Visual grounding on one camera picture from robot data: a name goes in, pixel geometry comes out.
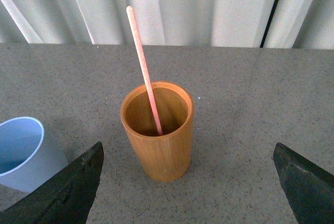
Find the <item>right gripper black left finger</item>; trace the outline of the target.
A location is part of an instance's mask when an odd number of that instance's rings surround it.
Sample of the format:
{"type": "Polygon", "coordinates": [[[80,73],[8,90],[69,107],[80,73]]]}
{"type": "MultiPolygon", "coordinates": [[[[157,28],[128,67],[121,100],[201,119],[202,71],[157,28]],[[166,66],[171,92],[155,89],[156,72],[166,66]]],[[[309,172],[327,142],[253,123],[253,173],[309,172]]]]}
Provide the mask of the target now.
{"type": "Polygon", "coordinates": [[[1,212],[1,223],[86,223],[100,184],[101,142],[1,212]]]}

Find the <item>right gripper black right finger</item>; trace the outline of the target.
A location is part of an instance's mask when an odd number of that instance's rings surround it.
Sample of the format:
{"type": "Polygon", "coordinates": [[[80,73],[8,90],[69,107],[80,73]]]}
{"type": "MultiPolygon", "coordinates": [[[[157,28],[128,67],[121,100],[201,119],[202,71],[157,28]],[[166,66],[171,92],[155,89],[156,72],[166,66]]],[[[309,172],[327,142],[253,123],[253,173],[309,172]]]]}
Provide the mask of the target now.
{"type": "Polygon", "coordinates": [[[273,161],[298,223],[333,223],[333,174],[277,143],[273,161]]]}

